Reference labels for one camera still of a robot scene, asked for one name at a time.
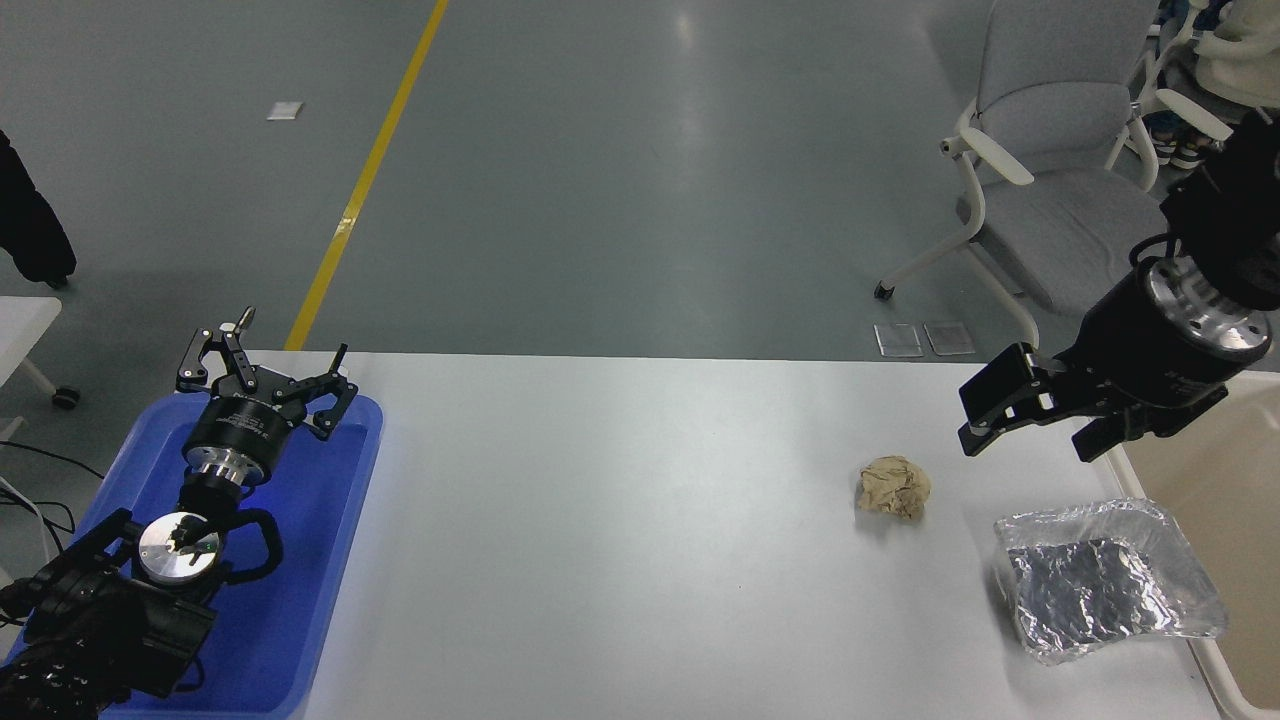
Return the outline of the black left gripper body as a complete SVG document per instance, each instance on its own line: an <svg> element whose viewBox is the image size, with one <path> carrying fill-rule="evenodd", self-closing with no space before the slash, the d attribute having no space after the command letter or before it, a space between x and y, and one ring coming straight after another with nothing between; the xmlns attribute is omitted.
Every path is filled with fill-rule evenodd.
<svg viewBox="0 0 1280 720"><path fill-rule="evenodd" d="M259 471L274 471L297 421L268 404L237 396L211 398L183 445L189 468L237 456Z"/></svg>

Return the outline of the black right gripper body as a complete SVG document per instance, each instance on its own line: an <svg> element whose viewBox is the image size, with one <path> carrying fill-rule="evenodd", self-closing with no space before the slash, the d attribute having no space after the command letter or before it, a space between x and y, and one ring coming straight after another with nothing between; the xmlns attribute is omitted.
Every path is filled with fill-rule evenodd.
<svg viewBox="0 0 1280 720"><path fill-rule="evenodd" d="M1228 380L1228 359L1169 318L1155 295L1167 287L1157 268L1130 272L1085 314L1060 360L1156 407L1187 407L1215 392Z"/></svg>

